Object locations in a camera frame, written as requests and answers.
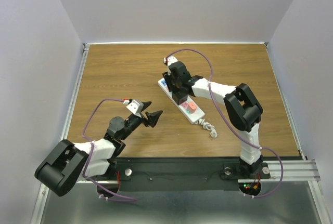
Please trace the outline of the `black cube socket adapter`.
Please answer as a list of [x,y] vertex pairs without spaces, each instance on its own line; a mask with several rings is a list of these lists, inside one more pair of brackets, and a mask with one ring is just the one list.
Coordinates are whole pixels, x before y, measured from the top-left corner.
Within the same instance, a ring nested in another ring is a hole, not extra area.
[[182,91],[172,92],[172,99],[174,100],[176,105],[184,103],[185,101],[187,101],[187,98],[188,98],[187,93],[184,93]]

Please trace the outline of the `white power strip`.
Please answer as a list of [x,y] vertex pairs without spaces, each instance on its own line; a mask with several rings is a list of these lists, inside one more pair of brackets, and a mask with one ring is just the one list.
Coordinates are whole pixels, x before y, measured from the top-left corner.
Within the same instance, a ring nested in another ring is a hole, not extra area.
[[163,78],[158,80],[159,87],[164,91],[164,93],[170,98],[170,100],[176,105],[176,107],[182,112],[182,114],[189,120],[192,124],[198,124],[200,119],[203,119],[205,113],[202,109],[193,101],[193,99],[188,96],[187,100],[182,104],[177,104],[172,98],[172,93],[169,92],[167,84]]

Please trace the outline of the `pink plug adapter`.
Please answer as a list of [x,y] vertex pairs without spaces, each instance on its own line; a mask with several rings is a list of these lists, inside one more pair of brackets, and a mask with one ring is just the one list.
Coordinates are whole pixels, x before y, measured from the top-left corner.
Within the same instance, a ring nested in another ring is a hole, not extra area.
[[189,102],[187,105],[187,111],[191,114],[195,113],[197,110],[197,105],[194,102]]

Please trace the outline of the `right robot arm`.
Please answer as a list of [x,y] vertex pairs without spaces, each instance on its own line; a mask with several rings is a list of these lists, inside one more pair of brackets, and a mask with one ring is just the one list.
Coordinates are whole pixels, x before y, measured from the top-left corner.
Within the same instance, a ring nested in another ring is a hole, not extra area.
[[263,161],[259,145],[263,108],[250,87],[244,83],[228,86],[202,76],[191,76],[186,66],[175,57],[166,58],[163,63],[167,71],[158,85],[191,123],[197,124],[204,117],[193,97],[211,99],[216,105],[222,104],[226,108],[227,126],[242,142],[239,171],[245,177],[256,174]]

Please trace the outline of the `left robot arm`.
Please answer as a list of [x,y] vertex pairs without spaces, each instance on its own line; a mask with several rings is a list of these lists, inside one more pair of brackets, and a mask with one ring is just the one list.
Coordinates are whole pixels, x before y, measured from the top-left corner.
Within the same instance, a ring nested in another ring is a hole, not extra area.
[[59,141],[37,167],[34,177],[58,196],[67,194],[81,180],[92,180],[95,176],[111,179],[116,173],[111,160],[121,154],[125,139],[141,125],[154,128],[163,113],[147,112],[150,101],[124,99],[121,103],[131,113],[127,118],[113,117],[99,140],[84,135],[85,143]]

